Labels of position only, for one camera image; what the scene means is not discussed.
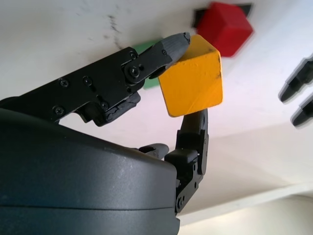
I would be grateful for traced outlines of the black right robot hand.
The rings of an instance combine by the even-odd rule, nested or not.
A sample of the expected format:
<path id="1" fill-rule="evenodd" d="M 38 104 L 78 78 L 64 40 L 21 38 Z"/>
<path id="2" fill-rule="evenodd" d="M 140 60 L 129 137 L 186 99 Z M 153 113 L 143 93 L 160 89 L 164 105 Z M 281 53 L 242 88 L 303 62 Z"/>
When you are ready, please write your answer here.
<path id="1" fill-rule="evenodd" d="M 176 148 L 127 148 L 61 126 L 71 113 L 101 127 L 134 108 L 147 78 L 194 51 L 179 33 L 128 47 L 0 102 L 3 235 L 176 235 L 206 173 L 208 111 L 183 117 Z"/>

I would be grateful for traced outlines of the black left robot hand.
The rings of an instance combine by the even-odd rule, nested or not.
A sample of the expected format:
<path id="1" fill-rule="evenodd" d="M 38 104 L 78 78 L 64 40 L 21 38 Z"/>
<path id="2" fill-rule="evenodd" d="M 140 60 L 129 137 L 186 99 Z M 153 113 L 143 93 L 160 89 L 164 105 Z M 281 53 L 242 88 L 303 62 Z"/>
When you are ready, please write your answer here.
<path id="1" fill-rule="evenodd" d="M 313 84 L 313 55 L 304 58 L 285 81 L 279 92 L 279 100 L 286 103 L 294 98 L 307 85 Z M 291 123 L 298 128 L 313 119 L 313 95 L 310 95 L 291 117 Z"/>

